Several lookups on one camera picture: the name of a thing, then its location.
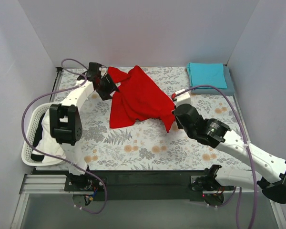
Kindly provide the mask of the red t shirt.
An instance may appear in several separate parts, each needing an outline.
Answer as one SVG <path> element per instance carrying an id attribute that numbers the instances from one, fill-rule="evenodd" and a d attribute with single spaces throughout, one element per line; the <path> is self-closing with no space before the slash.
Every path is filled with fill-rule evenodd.
<path id="1" fill-rule="evenodd" d="M 141 67 L 136 65 L 125 73 L 110 66 L 108 73 L 120 84 L 112 96 L 110 128 L 128 127 L 152 118 L 160 119 L 169 132 L 175 121 L 174 103 Z"/>

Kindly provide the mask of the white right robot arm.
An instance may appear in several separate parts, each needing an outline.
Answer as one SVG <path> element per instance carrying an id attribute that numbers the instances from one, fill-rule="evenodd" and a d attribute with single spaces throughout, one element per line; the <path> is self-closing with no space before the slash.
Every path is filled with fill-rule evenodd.
<path id="1" fill-rule="evenodd" d="M 262 191 L 268 199 L 286 203 L 286 160 L 276 157 L 250 143 L 228 125 L 217 119 L 204 119 L 190 104 L 182 104 L 173 110 L 178 128 L 190 139 L 227 153 L 251 170 L 223 169 L 212 165 L 204 175 L 192 182 L 194 190 L 215 191 L 222 187 L 235 186 Z"/>

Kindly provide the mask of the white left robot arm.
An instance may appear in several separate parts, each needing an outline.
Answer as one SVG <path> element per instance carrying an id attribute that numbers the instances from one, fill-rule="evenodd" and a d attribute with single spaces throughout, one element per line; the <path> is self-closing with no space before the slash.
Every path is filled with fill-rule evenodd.
<path id="1" fill-rule="evenodd" d="M 80 109 L 94 92 L 105 101 L 112 99 L 111 94 L 119 90 L 108 73 L 102 74 L 103 67 L 100 63 L 90 62 L 88 69 L 78 76 L 76 88 L 59 104 L 52 104 L 49 108 L 50 135 L 60 145 L 66 162 L 70 164 L 68 178 L 71 184 L 82 191 L 92 186 L 92 178 L 88 175 L 89 166 L 80 146 L 83 133 Z"/>

